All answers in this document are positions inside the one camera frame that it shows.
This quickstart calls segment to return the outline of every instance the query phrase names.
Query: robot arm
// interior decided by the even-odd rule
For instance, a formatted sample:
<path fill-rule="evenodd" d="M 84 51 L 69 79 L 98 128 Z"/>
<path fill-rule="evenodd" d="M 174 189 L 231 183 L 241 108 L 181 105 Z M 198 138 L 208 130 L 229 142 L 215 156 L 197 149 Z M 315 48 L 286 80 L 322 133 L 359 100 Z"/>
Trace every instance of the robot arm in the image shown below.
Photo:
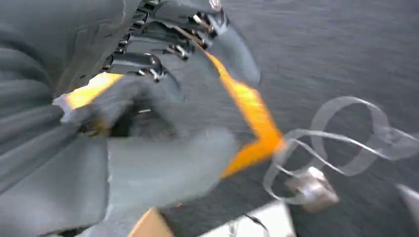
<path fill-rule="evenodd" d="M 168 88 L 169 97 L 181 101 L 176 80 L 156 55 L 170 53 L 188 60 L 199 48 L 217 51 L 217 44 L 225 44 L 221 36 L 228 36 L 229 30 L 211 25 L 211 16 L 221 14 L 227 23 L 224 13 L 209 7 L 198 10 L 204 14 L 194 20 L 196 4 L 186 7 L 170 1 L 155 3 L 153 9 L 138 0 L 2 4 L 0 232 L 4 236 L 59 235 L 76 228 L 87 229 L 81 236 L 127 236 L 150 206 L 192 198 L 217 182 L 238 150 L 226 129 L 208 128 L 195 137 L 167 143 L 88 137 L 79 134 L 77 126 L 60 122 L 63 111 L 52 100 L 98 72 L 111 72 L 150 78 Z M 191 13 L 187 21 L 179 17 Z M 144 15 L 147 18 L 139 25 L 136 17 Z M 254 66 L 250 59 L 247 68 Z M 244 72 L 230 60 L 223 62 L 228 70 Z M 257 84 L 258 75 L 247 76 L 243 78 L 256 79 Z"/>

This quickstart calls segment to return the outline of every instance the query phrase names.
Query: gray floor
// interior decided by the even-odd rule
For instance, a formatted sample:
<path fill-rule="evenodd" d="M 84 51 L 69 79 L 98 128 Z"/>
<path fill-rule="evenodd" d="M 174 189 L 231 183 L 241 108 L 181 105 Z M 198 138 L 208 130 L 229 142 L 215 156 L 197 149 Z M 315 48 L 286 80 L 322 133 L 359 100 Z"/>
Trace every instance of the gray floor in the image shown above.
<path fill-rule="evenodd" d="M 419 2 L 224 0 L 223 4 L 256 54 L 262 68 L 260 93 L 284 132 L 308 128 L 323 103 L 343 95 L 376 103 L 396 128 L 419 131 Z M 196 69 L 172 69 L 188 94 L 188 102 L 173 112 L 181 126 L 194 130 L 224 125 L 243 144 L 252 139 L 221 85 Z M 350 107 L 328 130 L 366 141 L 370 116 L 361 107 Z M 336 164 L 357 152 L 337 143 L 326 147 Z M 306 160 L 303 153 L 295 157 L 294 163 Z M 196 236 L 269 202 L 261 187 L 266 168 L 267 164 L 252 167 L 223 181 L 207 197 L 164 209 L 176 236 Z M 300 237 L 418 236 L 394 185 L 419 190 L 419 156 L 379 161 L 351 178 L 328 169 L 325 173 L 341 203 L 318 214 L 292 208 Z"/>

